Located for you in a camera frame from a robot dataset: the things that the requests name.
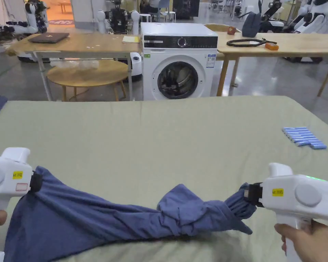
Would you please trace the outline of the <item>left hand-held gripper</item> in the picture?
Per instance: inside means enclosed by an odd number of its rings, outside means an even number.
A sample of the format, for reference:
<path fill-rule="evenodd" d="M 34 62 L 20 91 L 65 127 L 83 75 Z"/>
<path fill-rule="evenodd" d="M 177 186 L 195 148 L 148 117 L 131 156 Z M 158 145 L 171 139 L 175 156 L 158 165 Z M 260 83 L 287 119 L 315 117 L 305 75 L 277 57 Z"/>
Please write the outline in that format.
<path fill-rule="evenodd" d="M 0 210 L 6 210 L 13 197 L 38 192 L 42 175 L 27 163 L 30 150 L 23 147 L 6 148 L 0 156 Z"/>

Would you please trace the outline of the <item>person's right hand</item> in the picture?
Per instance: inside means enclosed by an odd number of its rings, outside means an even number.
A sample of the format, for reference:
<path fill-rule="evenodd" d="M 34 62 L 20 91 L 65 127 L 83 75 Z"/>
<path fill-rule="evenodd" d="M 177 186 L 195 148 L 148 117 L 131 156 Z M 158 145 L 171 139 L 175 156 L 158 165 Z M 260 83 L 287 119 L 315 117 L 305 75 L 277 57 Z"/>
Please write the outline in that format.
<path fill-rule="evenodd" d="M 312 220 L 310 231 L 293 228 L 287 224 L 275 224 L 276 232 L 282 236 L 282 250 L 288 257 L 286 240 L 293 243 L 302 262 L 328 262 L 328 226 Z"/>

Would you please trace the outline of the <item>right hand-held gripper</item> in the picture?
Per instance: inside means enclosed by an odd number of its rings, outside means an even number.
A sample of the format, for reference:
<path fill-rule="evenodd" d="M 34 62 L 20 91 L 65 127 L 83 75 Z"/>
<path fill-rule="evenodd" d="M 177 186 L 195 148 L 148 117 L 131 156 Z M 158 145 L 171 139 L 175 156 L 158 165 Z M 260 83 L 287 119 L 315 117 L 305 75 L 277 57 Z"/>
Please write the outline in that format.
<path fill-rule="evenodd" d="M 290 166 L 270 163 L 270 176 L 249 184 L 245 200 L 276 214 L 279 224 L 310 231 L 312 220 L 328 221 L 328 181 L 295 174 Z"/>

